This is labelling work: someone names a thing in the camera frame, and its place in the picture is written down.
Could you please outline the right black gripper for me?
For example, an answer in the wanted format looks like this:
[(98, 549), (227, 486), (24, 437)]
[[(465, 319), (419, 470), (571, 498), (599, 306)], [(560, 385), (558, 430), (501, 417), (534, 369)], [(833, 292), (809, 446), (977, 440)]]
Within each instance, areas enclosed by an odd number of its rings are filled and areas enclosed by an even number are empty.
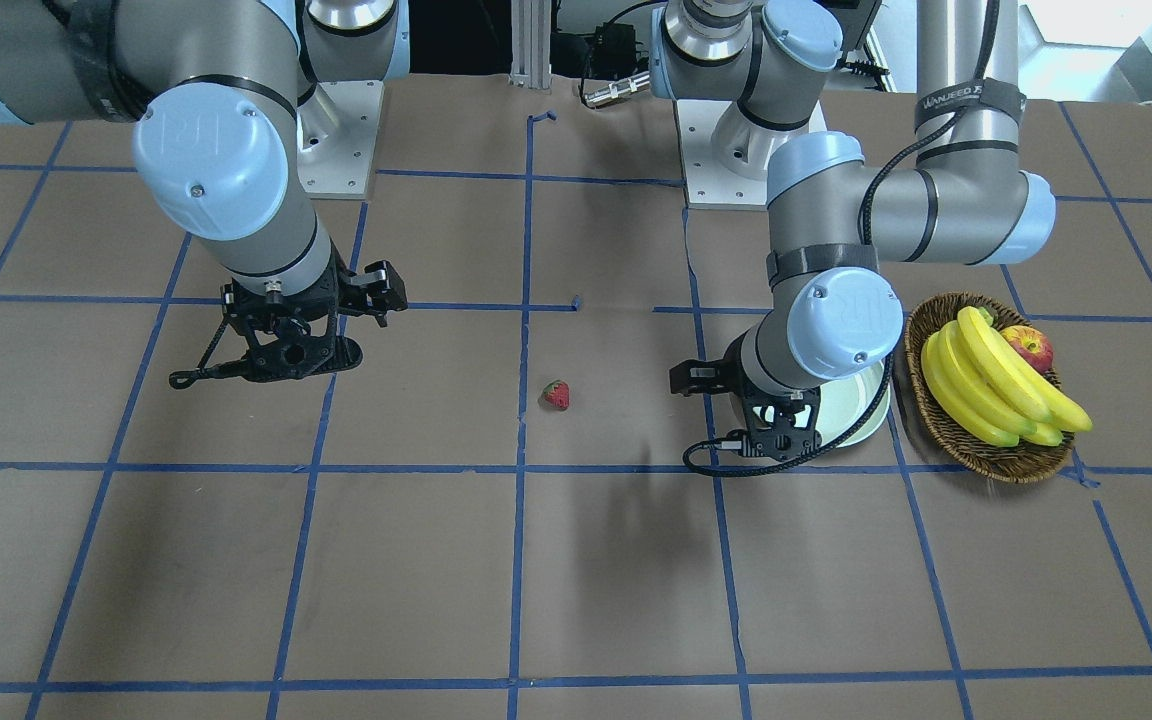
[(371, 263), (361, 273), (348, 268), (342, 255), (334, 249), (334, 314), (372, 316), (381, 328), (388, 327), (389, 313), (402, 313), (410, 306), (403, 278), (388, 260)]

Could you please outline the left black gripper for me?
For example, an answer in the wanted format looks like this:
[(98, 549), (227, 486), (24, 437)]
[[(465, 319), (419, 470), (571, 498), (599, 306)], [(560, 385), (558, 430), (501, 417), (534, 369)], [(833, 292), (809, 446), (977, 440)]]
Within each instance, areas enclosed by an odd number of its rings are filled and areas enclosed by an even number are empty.
[(741, 340), (733, 340), (717, 361), (689, 359), (669, 369), (672, 395), (732, 395), (748, 397), (748, 376), (742, 369)]

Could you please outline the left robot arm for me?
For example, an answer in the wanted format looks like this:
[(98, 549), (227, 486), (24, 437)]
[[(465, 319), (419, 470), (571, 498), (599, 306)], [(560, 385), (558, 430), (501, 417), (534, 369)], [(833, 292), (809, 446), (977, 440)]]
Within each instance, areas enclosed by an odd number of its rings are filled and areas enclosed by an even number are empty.
[(916, 5), (914, 160), (870, 167), (846, 132), (806, 132), (842, 54), (838, 18), (814, 1), (668, 1), (654, 14), (653, 94), (732, 101), (786, 132), (765, 167), (772, 306), (713, 372), (680, 392), (745, 382), (814, 389), (890, 356), (902, 309), (881, 263), (1014, 264), (1049, 237), (1056, 200), (1020, 167), (1018, 5)]

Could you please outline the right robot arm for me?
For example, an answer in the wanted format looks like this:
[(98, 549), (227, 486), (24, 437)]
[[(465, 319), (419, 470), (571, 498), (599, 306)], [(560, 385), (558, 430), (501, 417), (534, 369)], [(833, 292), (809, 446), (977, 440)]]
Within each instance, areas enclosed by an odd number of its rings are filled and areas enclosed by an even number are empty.
[(0, 126), (132, 124), (157, 205), (242, 290), (382, 323), (401, 278), (349, 272), (297, 161), (323, 81), (396, 79), (410, 56), (406, 1), (0, 1)]

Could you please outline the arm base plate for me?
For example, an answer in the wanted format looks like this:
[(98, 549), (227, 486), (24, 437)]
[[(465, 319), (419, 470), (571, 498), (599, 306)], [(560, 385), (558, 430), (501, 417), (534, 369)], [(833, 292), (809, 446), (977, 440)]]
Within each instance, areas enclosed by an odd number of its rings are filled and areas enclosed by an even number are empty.
[(301, 106), (298, 173), (312, 199), (366, 199), (384, 96), (378, 79), (319, 83)]
[(692, 210), (761, 211), (771, 156), (791, 137), (827, 129), (820, 105), (805, 126), (776, 131), (755, 126), (735, 103), (675, 103), (687, 206)]

